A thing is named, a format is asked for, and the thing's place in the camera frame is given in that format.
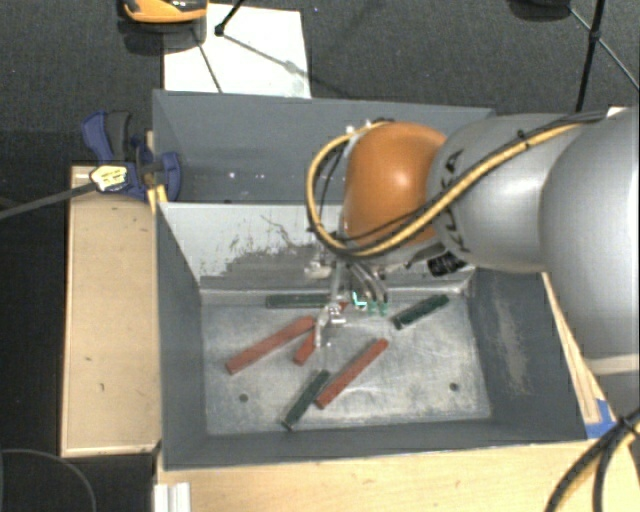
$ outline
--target robotic arm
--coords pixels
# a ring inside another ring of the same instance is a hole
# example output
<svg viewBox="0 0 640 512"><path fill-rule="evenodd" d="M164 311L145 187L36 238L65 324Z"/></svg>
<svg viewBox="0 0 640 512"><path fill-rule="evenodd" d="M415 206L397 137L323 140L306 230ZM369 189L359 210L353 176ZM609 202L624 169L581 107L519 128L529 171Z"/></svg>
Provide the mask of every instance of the robotic arm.
<svg viewBox="0 0 640 512"><path fill-rule="evenodd" d="M328 233L315 186L336 153L348 167L339 229ZM547 272L613 408L637 406L637 106L497 117L446 140L420 125L373 123L320 151L306 201L317 238L355 282L443 257L453 271L466 262Z"/></svg>

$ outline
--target red block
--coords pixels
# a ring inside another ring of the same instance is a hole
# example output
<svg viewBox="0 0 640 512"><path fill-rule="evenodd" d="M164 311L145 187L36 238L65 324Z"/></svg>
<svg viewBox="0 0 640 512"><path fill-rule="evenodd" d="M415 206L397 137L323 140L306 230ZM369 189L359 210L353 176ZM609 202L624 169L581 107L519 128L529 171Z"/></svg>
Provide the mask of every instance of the red block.
<svg viewBox="0 0 640 512"><path fill-rule="evenodd" d="M311 331L309 336L307 336L302 342L302 345L300 345L300 348L298 348L296 355L293 356L294 363L302 366L307 362L307 359L309 359L311 354L313 354L313 351L316 349L315 338L316 333Z"/></svg>
<svg viewBox="0 0 640 512"><path fill-rule="evenodd" d="M362 354L356 361L345 368L340 375L338 375L331 383L324 388L322 393L315 399L315 404L324 409L329 405L335 397L337 397L344 388L346 388L351 382L362 373L362 371L369 366L373 361L384 352L389 346L389 342L385 339L379 339L373 343L364 354Z"/></svg>
<svg viewBox="0 0 640 512"><path fill-rule="evenodd" d="M265 338L243 352L240 352L237 356L229 359L225 364L227 371L231 375L238 373L243 368L266 356L269 352L272 352L288 341L312 329L314 324L315 319L312 316L298 318L277 333L272 334L268 338Z"/></svg>

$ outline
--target black power cord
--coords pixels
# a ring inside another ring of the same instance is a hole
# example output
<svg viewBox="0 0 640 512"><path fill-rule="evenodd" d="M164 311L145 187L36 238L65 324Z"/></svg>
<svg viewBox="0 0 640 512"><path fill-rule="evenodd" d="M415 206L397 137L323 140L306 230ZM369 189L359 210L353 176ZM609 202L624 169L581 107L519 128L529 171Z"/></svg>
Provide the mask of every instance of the black power cord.
<svg viewBox="0 0 640 512"><path fill-rule="evenodd" d="M571 485L589 468L598 458L600 462L596 471L596 481L593 486L593 510L602 512L602 498L604 477L613 453L622 443L622 440L632 433L638 437L635 428L640 424L640 409L636 409L629 416L621 418L614 427L604 434L596 443L573 463L558 482L553 493L547 501L545 512L555 512Z"/></svg>
<svg viewBox="0 0 640 512"><path fill-rule="evenodd" d="M342 155L344 155L344 151L346 148L347 148L346 144L343 144L336 148L333 165L331 166L331 169L329 169L329 172L327 173L326 181L324 182L324 187L322 188L322 195L320 196L320 203L318 204L318 214L320 215L320 218L322 218L322 210L324 209L324 202L327 198L327 191L329 190L329 184L331 183L331 178L333 178L333 175L336 172L336 169L338 168L338 164L340 163L340 160L342 160ZM321 164L323 165L323 169L322 169L323 171L324 171L324 166L327 165L331 157L333 157L333 154L334 153L329 153L329 155L327 155L327 159L324 160L324 162Z"/></svg>
<svg viewBox="0 0 640 512"><path fill-rule="evenodd" d="M593 64L593 55L596 51L596 45L600 40L600 23L604 14L604 6L606 0L597 0L596 9L593 14L593 22L589 30L589 46L587 47L587 56L584 61L582 70L582 80L580 81L580 91L578 92L578 101L576 103L576 112L582 112L584 105L584 97L587 93L587 84L589 83L589 75L591 73L591 65Z"/></svg>
<svg viewBox="0 0 640 512"><path fill-rule="evenodd" d="M0 221L4 219L8 219L9 217L13 217L15 215L20 215L22 213L27 213L32 210L37 210L38 208L42 208L43 206L50 206L52 204L60 203L62 201L67 201L74 197L88 194L89 192L95 192L95 190L96 190L96 185L95 183L91 182L91 183L87 183L86 185L81 185L79 187L65 190L64 192L59 192L51 196L43 197L42 199L31 201L30 203L20 204L18 206L14 206L12 208L8 208L6 210L0 211Z"/></svg>
<svg viewBox="0 0 640 512"><path fill-rule="evenodd" d="M604 480L607 474L609 463L613 458L613 454L622 444L627 435L632 434L637 441L640 436L636 432L636 425L640 422L640 409L635 413L622 418L618 423L619 428L611 439L611 442L604 448L600 462L598 462L598 469L596 470L596 477L593 484L592 504L594 512L603 512L603 495L604 495Z"/></svg>
<svg viewBox="0 0 640 512"><path fill-rule="evenodd" d="M214 29L214 34L216 35L216 37L224 36L224 29L227 27L227 23L231 21L231 18L235 16L236 12L238 12L238 9L240 9L240 6L244 2L245 0L237 0L236 3L231 8L231 10L229 11L229 13L224 17L224 19L216 25Z"/></svg>
<svg viewBox="0 0 640 512"><path fill-rule="evenodd" d="M93 487L91 487L91 483L84 475L82 471L80 471L75 465L71 462L58 457L56 455L52 455L50 453L41 452L38 450L29 450L29 449L21 449L21 448L11 448L7 450L3 450L0 448L0 512L2 512L2 504L4 501L4 466L3 466L3 455L27 455L31 457L38 457L41 459L46 459L57 464L62 465L63 467L69 469L74 475L78 477L82 485L87 490L87 495L89 496L89 500L91 502L91 511L97 512L98 505L96 501L96 495L93 492Z"/></svg>
<svg viewBox="0 0 640 512"><path fill-rule="evenodd" d="M580 16L580 14L578 14L578 12L575 9L572 9L571 7L569 7L569 13L571 13L571 15L576 20L578 20L578 22L587 30L587 32L591 32L591 27L589 26L589 24L584 20L582 16ZM616 63L620 71L622 71L624 76L626 76L629 82L631 82L631 85L633 85L635 90L640 92L640 84L638 84L638 81L633 77L633 75L631 74L631 71L629 71L627 66L624 65L622 60L620 60L620 57L616 55L616 53L611 49L611 47L607 44L607 42L602 38L598 38L598 44L602 47L602 49L605 52L607 52L609 57L613 59L613 61Z"/></svg>

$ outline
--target blue tape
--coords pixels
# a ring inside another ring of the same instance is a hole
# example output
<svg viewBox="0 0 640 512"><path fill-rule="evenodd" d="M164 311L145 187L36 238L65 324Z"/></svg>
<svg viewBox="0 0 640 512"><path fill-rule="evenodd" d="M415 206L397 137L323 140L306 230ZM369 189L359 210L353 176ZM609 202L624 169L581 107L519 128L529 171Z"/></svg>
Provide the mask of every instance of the blue tape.
<svg viewBox="0 0 640 512"><path fill-rule="evenodd" d="M616 425L615 420L611 417L611 413L609 412L609 404L607 403L607 401L602 400L601 398L597 398L596 405L598 406L598 410L600 411L601 421L600 423L585 425L585 430L589 439L602 437Z"/></svg>

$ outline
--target yellow cable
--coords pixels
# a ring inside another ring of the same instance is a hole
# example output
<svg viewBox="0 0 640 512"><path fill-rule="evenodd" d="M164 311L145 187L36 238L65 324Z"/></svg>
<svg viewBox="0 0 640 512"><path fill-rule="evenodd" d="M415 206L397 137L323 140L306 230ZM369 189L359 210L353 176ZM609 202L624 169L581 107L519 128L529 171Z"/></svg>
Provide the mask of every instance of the yellow cable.
<svg viewBox="0 0 640 512"><path fill-rule="evenodd" d="M382 126L383 124L387 124L387 123L379 122L379 123L374 123L370 126L363 126L362 128L358 128L357 130L354 130L351 133L345 133L344 135L340 135L339 137L336 137L318 152L318 154L315 156L315 158L312 160L311 164L309 165L309 171L307 172L307 181L305 184L305 193L307 196L307 210L309 212L309 216L311 217L310 220L316 229L316 233L320 235L323 240L333 245L333 247L337 249L346 249L347 246L344 245L339 240L336 240L335 238L333 238L327 232L327 230L324 229L324 226L320 221L320 216L318 215L318 211L316 209L316 203L315 203L315 197L314 197L314 181L316 178L316 172L318 171L318 166L320 165L320 162L322 162L322 160L324 160L324 158L336 147L340 146L345 142L348 142L351 138L355 137L358 134L368 132L369 130L373 130L377 126Z"/></svg>
<svg viewBox="0 0 640 512"><path fill-rule="evenodd" d="M517 144L514 144L510 148L506 149L502 153L495 155L490 158L486 162L482 163L475 169L473 169L467 176L465 176L459 183L454 185L447 193L440 198L429 210L423 213L420 217L418 217L411 224L406 226L404 229L400 230L398 233L394 234L390 239L374 246L369 249L364 249L360 251L354 251L352 255L356 257L372 257L376 256L381 252L384 252L388 249L393 248L395 245L406 241L412 235L416 234L421 229L424 229L427 224L429 224L433 219L442 213L442 211L447 208L453 201L455 201L458 197L460 197L469 187L471 187L476 181L478 181L482 176L495 169L499 165L504 162L514 158L520 153L525 152L527 149L533 146L537 146L542 144L549 139L557 137L558 135L569 131L577 126L580 126L581 123L573 123L567 124L564 126L560 126L558 128L553 128L551 130L539 133L534 135L530 139L523 140ZM313 197L313 180L315 178L315 173L317 171L318 164L325 158L325 156L333 150L336 146L342 144L343 142L349 140L353 134L343 135L341 137L337 137L332 140L327 146L325 146L320 153L316 156L316 158L311 162L309 166L309 173L307 175L307 207L309 210L309 215L311 217L311 222L314 224L316 228L316 233L329 245L335 247L337 249L346 249L347 247L333 238L322 226L320 223L320 219L318 217L315 199Z"/></svg>

